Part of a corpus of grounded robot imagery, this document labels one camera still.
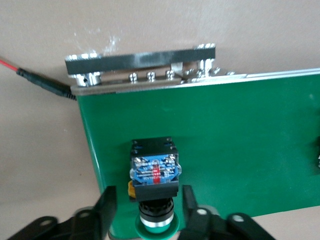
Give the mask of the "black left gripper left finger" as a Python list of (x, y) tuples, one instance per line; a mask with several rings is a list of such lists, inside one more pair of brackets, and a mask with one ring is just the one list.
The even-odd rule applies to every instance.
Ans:
[(79, 209), (66, 221), (55, 216), (39, 217), (15, 234), (10, 240), (103, 240), (117, 211), (115, 186), (107, 186), (96, 204)]

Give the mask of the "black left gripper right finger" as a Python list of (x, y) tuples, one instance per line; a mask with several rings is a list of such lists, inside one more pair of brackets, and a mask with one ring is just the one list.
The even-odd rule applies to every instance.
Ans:
[(199, 206), (191, 185), (182, 186), (185, 228), (180, 240), (271, 240), (273, 236), (249, 215), (236, 212), (223, 219)]

